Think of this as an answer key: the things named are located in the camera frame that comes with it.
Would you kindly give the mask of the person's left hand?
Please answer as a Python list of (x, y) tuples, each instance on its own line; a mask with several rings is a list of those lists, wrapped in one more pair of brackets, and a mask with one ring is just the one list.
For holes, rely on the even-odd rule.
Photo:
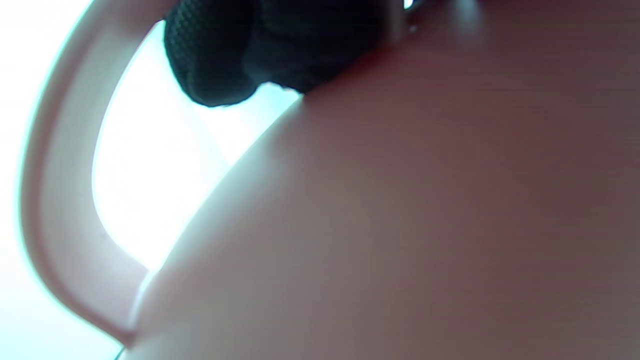
[(197, 105), (240, 104), (263, 84), (307, 94), (382, 44), (388, 0), (179, 0), (163, 45), (181, 91)]

